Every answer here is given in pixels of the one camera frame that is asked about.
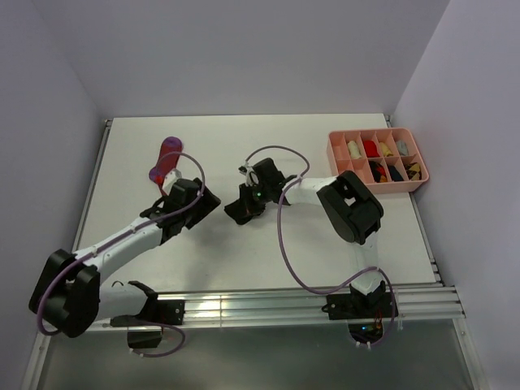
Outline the pale yellow sock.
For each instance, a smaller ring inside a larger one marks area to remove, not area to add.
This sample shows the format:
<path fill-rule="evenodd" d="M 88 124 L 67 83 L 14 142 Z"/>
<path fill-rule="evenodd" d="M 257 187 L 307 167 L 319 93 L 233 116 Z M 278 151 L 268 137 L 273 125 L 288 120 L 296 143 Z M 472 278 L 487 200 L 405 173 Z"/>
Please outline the pale yellow sock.
<path fill-rule="evenodd" d="M 360 149 L 358 147 L 358 143 L 356 141 L 349 141 L 347 143 L 347 147 L 348 147 L 351 159 L 360 159 L 360 158 L 362 158 Z"/>

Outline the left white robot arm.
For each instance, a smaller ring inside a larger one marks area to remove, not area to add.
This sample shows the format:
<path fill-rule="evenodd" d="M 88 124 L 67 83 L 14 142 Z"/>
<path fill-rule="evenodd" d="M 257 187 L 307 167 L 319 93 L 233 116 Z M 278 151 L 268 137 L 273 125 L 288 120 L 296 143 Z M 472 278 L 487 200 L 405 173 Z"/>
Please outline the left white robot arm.
<path fill-rule="evenodd" d="M 152 288 L 135 280 L 119 288 L 103 283 L 134 258 L 193 228 L 220 203 L 200 179 L 178 179 L 120 232 L 75 253 L 53 252 L 28 303 L 37 324 L 49 323 L 75 338 L 101 319 L 124 319 L 130 326 L 156 323 L 160 305 Z"/>

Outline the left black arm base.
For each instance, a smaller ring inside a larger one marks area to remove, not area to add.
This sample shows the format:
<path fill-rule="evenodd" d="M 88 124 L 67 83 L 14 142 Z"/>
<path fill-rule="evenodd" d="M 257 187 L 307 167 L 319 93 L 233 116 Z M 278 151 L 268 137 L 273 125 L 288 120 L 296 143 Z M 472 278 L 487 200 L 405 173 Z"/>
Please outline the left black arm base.
<path fill-rule="evenodd" d="M 185 301 L 157 301 L 141 313 L 121 315 L 110 320 L 111 327 L 127 328 L 127 345 L 131 353 L 140 358 L 164 358 L 180 351 L 187 336 L 180 328 L 184 321 Z M 175 347 L 164 352 L 156 352 L 166 337 L 167 331 L 178 336 Z"/>

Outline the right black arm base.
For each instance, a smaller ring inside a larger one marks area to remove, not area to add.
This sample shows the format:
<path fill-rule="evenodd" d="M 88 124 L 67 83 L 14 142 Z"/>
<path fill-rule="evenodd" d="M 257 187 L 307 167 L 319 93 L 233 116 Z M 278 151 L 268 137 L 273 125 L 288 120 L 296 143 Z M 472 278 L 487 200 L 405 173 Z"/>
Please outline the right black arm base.
<path fill-rule="evenodd" d="M 349 293 L 327 295 L 321 311 L 332 321 L 364 320 L 349 324 L 349 334 L 357 343 L 373 345 L 384 337 L 384 320 L 389 319 L 393 324 L 399 314 L 396 298 L 386 288 L 381 281 L 374 292 L 363 295 L 349 287 Z"/>

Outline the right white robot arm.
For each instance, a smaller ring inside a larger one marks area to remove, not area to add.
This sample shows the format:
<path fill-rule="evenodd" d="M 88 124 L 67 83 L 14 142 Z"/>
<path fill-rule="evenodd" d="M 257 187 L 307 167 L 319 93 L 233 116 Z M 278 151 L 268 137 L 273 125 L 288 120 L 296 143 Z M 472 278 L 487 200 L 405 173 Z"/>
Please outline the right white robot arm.
<path fill-rule="evenodd" d="M 320 179 L 302 175 L 286 176 L 272 158 L 264 158 L 239 168 L 245 182 L 239 186 L 239 197 L 224 207 L 235 223 L 244 225 L 263 214 L 270 202 L 277 205 L 276 228 L 278 243 L 290 275 L 305 290 L 329 295 L 348 286 L 353 311 L 367 317 L 379 308 L 380 298 L 389 282 L 379 268 L 377 233 L 381 228 L 384 208 L 353 171 Z M 293 270 L 284 248 L 282 210 L 292 205 L 320 206 L 336 234 L 353 250 L 354 275 L 339 286 L 321 291 L 306 285 Z"/>

